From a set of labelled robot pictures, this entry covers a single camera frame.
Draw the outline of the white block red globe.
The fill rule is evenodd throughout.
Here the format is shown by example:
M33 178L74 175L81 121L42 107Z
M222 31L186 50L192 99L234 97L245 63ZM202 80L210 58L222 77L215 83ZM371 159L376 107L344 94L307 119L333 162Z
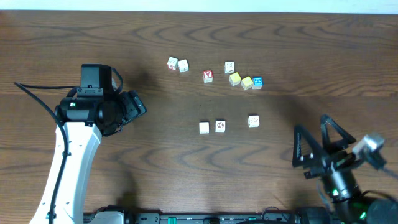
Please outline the white block red globe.
M224 133L226 130L226 121L217 120L215 122L215 132L216 133Z

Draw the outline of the white block orange print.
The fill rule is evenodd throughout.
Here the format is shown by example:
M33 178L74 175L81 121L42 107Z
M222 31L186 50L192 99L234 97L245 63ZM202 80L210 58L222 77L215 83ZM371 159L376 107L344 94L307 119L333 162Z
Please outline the white block orange print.
M256 128L260 125L260 120L258 115L250 115L248 116L248 127Z

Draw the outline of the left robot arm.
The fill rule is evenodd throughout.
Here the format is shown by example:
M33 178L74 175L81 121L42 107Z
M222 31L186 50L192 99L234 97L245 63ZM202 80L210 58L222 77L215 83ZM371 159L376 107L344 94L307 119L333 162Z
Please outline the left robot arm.
M40 204L31 223L83 223L93 159L103 137L147 112L135 91L104 95L78 88L56 107L55 152Z

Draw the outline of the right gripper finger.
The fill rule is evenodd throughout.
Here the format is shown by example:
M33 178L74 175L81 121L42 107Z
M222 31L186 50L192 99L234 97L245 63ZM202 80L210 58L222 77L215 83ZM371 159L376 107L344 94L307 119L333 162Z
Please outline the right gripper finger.
M315 167L321 164L323 149L310 132L301 125L294 127L293 167Z
M324 114L320 118L322 134L322 145L327 152L338 152L345 150L356 139L337 124L330 116Z

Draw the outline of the plain white wooden block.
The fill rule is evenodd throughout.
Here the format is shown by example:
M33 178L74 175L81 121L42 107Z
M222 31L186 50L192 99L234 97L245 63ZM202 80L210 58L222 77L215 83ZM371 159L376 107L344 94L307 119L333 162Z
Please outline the plain white wooden block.
M210 124L208 121L199 122L199 133L208 134L210 132Z

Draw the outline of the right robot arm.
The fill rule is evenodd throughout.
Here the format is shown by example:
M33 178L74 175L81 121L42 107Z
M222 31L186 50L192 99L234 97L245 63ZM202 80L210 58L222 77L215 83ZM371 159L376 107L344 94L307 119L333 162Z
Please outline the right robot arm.
M357 141L328 115L320 118L322 142L318 143L301 125L294 127L293 167L305 169L306 179L322 181L326 209L299 215L304 223L397 223L397 199L381 194L370 197L360 190L352 173L364 162L396 178L386 169L381 156L384 139L378 134L367 134Z

